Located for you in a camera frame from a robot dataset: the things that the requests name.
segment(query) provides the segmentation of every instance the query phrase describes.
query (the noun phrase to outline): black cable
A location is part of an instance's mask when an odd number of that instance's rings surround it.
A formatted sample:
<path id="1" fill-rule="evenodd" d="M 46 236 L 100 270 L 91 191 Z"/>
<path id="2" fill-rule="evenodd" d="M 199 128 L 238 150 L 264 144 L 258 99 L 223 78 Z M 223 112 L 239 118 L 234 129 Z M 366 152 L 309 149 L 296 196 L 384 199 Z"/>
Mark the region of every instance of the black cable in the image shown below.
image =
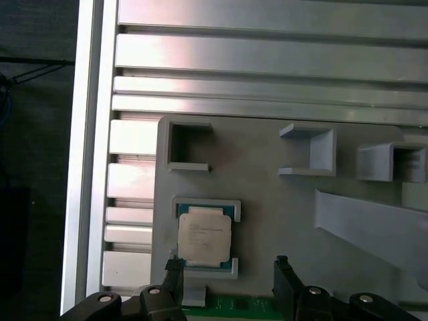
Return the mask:
<path id="1" fill-rule="evenodd" d="M 11 64 L 35 64 L 49 66 L 74 66 L 76 63 L 69 60 L 51 60 L 51 59 L 33 59 L 33 58 L 14 58 L 0 57 L 0 62 L 9 62 Z"/>
<path id="2" fill-rule="evenodd" d="M 41 74 L 38 74 L 38 75 L 36 75 L 36 76 L 34 76 L 34 77 L 30 77 L 30 78 L 24 79 L 24 80 L 22 80 L 22 81 L 20 81 L 20 82 L 16 82 L 16 84 L 17 84 L 17 85 L 23 84 L 24 82 L 28 82 L 28 81 L 30 81 L 30 80 L 33 80 L 33 79 L 36 79 L 36 78 L 42 77 L 42 76 L 44 76 L 44 75 L 50 74 L 51 72 L 56 72 L 57 70 L 60 70 L 60 69 L 62 69 L 62 68 L 64 68 L 64 67 L 65 67 L 65 66 L 59 66 L 59 67 L 56 67 L 56 68 L 54 68 L 54 69 L 52 69 L 52 70 L 49 70 L 49 71 L 47 71 L 47 72 L 42 72 Z"/>
<path id="3" fill-rule="evenodd" d="M 22 76 L 26 76 L 26 75 L 30 75 L 30 74 L 34 74 L 35 72 L 39 72 L 39 71 L 44 70 L 44 69 L 49 68 L 49 67 L 52 67 L 52 65 L 46 65 L 44 67 L 40 67 L 38 69 L 34 69 L 34 70 L 30 71 L 30 72 L 24 72 L 23 74 L 13 76 L 12 78 L 16 80 L 16 78 L 19 78 L 19 77 L 22 77 Z"/>

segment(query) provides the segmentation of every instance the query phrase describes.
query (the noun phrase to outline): screw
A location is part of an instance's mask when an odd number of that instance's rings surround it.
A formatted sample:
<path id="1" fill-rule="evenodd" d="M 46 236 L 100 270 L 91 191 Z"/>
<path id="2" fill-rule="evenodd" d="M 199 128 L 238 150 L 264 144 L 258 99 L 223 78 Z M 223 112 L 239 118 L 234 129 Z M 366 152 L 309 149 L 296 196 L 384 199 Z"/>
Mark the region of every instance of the screw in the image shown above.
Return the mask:
<path id="1" fill-rule="evenodd" d="M 100 302 L 108 302 L 112 299 L 111 296 L 102 296 L 101 298 L 98 298 L 98 301 Z"/>
<path id="2" fill-rule="evenodd" d="M 373 298 L 371 296 L 360 296 L 360 300 L 364 303 L 372 303 Z"/>
<path id="3" fill-rule="evenodd" d="M 310 288 L 310 289 L 309 289 L 309 292 L 310 292 L 311 294 L 321 294 L 321 290 L 320 290 L 320 289 L 318 289 L 318 288 Z"/>
<path id="4" fill-rule="evenodd" d="M 150 294 L 158 294 L 160 292 L 159 289 L 153 288 L 148 291 Z"/>

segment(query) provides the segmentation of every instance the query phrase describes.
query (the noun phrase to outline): gray 3d-printed tray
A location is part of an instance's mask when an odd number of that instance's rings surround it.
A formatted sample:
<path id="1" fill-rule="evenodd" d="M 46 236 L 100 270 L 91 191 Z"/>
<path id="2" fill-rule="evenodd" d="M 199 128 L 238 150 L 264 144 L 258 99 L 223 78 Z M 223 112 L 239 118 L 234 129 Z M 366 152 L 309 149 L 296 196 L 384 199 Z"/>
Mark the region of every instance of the gray 3d-printed tray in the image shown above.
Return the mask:
<path id="1" fill-rule="evenodd" d="M 290 134 L 293 129 L 297 134 Z M 396 205 L 401 184 L 358 180 L 356 160 L 362 144 L 402 139 L 395 126 L 163 118 L 156 152 L 151 282 L 162 282 L 170 252 L 177 248 L 173 198 L 229 199 L 241 201 L 231 245 L 239 277 L 198 279 L 197 285 L 222 294 L 271 296 L 274 260 L 287 255 L 305 284 L 323 286 L 338 297 L 374 292 L 395 300 L 399 271 L 315 229 L 314 206 L 316 189 Z"/>

